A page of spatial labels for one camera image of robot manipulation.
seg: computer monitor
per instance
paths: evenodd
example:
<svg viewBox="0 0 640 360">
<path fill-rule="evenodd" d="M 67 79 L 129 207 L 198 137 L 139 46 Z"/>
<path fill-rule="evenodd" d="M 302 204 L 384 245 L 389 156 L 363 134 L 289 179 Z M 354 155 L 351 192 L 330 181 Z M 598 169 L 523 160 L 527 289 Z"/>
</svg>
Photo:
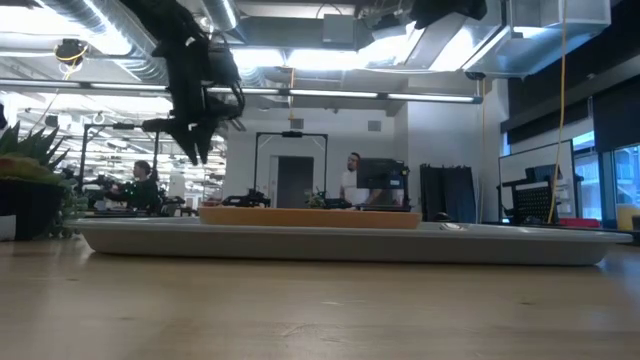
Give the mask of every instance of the computer monitor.
<svg viewBox="0 0 640 360">
<path fill-rule="evenodd" d="M 358 161 L 358 189 L 404 190 L 403 161 L 362 158 Z"/>
</svg>

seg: white shirt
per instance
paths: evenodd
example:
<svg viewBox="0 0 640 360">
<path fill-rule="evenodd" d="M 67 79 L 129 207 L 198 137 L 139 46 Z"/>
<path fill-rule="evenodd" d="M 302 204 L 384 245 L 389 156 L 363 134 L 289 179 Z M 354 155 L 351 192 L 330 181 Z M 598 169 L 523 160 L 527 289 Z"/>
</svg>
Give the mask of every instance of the white shirt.
<svg viewBox="0 0 640 360">
<path fill-rule="evenodd" d="M 369 198 L 369 189 L 358 189 L 358 171 L 342 173 L 342 187 L 345 200 L 353 205 L 364 204 Z"/>
</svg>

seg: desk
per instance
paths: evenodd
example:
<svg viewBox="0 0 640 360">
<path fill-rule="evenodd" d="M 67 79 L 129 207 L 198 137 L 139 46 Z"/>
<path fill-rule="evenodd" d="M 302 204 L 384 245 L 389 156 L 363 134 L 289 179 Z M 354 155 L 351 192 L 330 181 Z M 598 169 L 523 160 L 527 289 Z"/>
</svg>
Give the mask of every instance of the desk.
<svg viewBox="0 0 640 360">
<path fill-rule="evenodd" d="M 599 267 L 92 254 L 0 243 L 0 358 L 638 359 L 640 250 Z"/>
</svg>

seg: flower pot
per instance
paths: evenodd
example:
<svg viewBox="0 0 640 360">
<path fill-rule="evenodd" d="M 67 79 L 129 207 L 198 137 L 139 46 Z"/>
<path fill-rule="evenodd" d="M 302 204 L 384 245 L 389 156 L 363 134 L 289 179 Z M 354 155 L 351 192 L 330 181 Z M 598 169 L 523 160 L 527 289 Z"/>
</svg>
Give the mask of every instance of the flower pot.
<svg viewBox="0 0 640 360">
<path fill-rule="evenodd" d="M 62 186 L 0 179 L 0 216 L 15 215 L 15 240 L 31 240 L 47 229 L 63 196 Z"/>
</svg>

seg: potted plant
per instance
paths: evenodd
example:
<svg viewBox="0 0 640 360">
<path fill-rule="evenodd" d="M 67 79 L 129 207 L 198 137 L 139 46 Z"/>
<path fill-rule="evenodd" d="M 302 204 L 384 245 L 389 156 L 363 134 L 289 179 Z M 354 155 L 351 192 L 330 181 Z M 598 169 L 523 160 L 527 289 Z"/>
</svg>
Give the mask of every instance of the potted plant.
<svg viewBox="0 0 640 360">
<path fill-rule="evenodd" d="M 18 139 L 20 122 L 0 138 L 0 216 L 15 216 L 15 240 L 31 240 L 50 228 L 62 209 L 68 188 L 53 173 L 67 150 L 54 159 L 58 128 L 44 136 L 44 128 Z"/>
</svg>

